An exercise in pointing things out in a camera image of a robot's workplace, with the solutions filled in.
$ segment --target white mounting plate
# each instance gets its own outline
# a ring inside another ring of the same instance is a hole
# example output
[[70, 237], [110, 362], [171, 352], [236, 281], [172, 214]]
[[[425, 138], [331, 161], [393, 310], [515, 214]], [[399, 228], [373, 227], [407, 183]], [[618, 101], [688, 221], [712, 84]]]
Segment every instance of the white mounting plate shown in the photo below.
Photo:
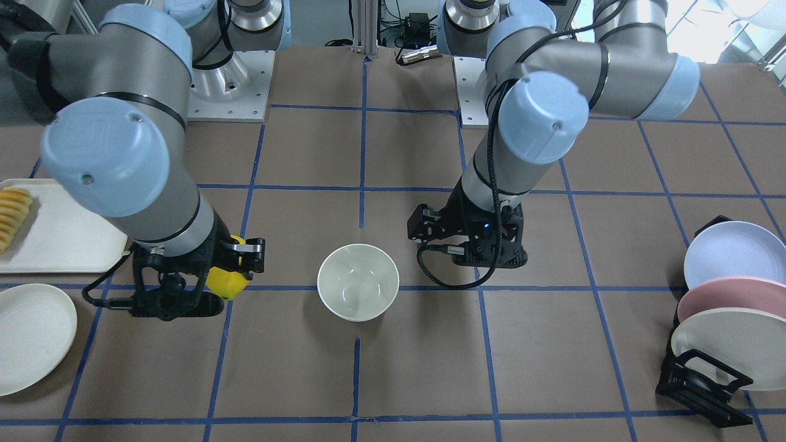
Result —
[[193, 94], [189, 97], [189, 121], [229, 121], [234, 123], [264, 123], [270, 81], [273, 78], [275, 51], [256, 50], [236, 52], [251, 76], [243, 94], [230, 101], [203, 101]]
[[486, 68], [485, 58], [454, 57], [456, 91], [461, 107], [461, 125], [485, 128], [489, 125], [483, 105], [483, 91], [478, 88], [478, 78]]

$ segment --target table surface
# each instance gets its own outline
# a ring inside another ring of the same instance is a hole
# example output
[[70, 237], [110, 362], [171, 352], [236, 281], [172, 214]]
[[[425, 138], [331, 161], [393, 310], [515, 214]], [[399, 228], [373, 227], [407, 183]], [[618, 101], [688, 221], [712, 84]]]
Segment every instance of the table surface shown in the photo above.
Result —
[[[265, 124], [189, 125], [189, 172], [234, 233], [267, 240], [265, 273], [220, 316], [96, 311], [79, 295], [95, 275], [0, 277], [60, 286], [79, 314], [63, 363], [0, 398], [0, 440], [786, 440], [786, 392], [738, 393], [756, 425], [725, 430], [654, 393], [692, 232], [723, 214], [783, 238], [786, 98], [769, 74], [703, 66], [668, 123], [591, 117], [523, 203], [530, 263], [450, 292], [421, 274], [406, 220], [445, 203], [483, 132], [460, 126], [450, 58], [393, 57], [295, 46]], [[0, 129], [0, 179], [48, 176], [40, 132]], [[364, 323], [315, 287], [354, 242], [401, 274]], [[102, 293], [131, 284], [124, 268]]]

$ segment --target white tray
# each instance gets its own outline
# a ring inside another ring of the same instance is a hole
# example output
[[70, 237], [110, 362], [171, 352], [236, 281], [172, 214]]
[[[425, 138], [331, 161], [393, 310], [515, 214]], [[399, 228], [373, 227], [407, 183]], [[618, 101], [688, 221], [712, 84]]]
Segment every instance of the white tray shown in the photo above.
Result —
[[0, 273], [100, 273], [117, 262], [127, 236], [71, 198], [53, 179], [7, 179], [33, 196], [30, 215], [0, 254]]

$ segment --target robotic arm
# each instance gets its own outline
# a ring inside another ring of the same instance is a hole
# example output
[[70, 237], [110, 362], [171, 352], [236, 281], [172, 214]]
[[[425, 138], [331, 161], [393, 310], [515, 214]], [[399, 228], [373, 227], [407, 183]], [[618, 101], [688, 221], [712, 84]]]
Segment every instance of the robotic arm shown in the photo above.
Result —
[[[156, 9], [126, 4], [107, 14], [97, 35], [58, 35], [26, 5], [0, 6], [0, 94], [10, 97], [0, 123], [48, 123], [44, 166], [81, 205], [135, 241], [134, 295], [97, 300], [88, 287], [86, 299], [163, 320], [220, 313], [222, 299], [205, 290], [208, 272], [218, 267], [251, 279], [263, 271], [264, 240], [232, 238], [183, 166], [193, 81], [183, 27]], [[142, 277], [148, 267], [159, 275], [153, 289]], [[186, 289], [181, 274], [196, 275], [196, 286]]]
[[[441, 14], [448, 23], [445, 29], [453, 26], [456, 31], [457, 23], [448, 20], [451, 2], [445, 2]], [[455, 2], [465, 9], [481, 3]], [[556, 18], [548, 6], [538, 0], [512, 0], [508, 17], [487, 35], [466, 31], [454, 33], [462, 44], [443, 42], [454, 50], [477, 44], [468, 40], [485, 39], [489, 131], [445, 208], [435, 211], [421, 204], [407, 223], [409, 238], [421, 243], [418, 263], [429, 278], [448, 288], [467, 289], [485, 282], [495, 268], [526, 264], [520, 203], [567, 154], [590, 110], [670, 120], [687, 109], [698, 88], [699, 69], [688, 58], [667, 52], [666, 11], [664, 0], [604, 0], [595, 6], [594, 25], [555, 34]], [[595, 30], [597, 42], [557, 39], [589, 29]], [[449, 38], [452, 31], [440, 36]], [[468, 240], [429, 245], [456, 235]], [[445, 284], [423, 265], [421, 256], [429, 250], [450, 254], [459, 265], [490, 270], [472, 284]]]

